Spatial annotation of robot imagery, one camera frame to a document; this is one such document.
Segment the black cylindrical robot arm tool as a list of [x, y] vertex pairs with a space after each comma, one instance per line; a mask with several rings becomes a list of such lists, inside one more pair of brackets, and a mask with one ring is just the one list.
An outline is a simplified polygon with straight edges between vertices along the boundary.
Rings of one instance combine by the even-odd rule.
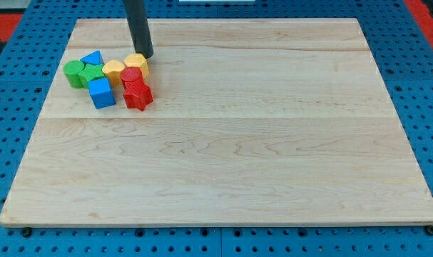
[[123, 0], [134, 50], [146, 59], [154, 55], [144, 0]]

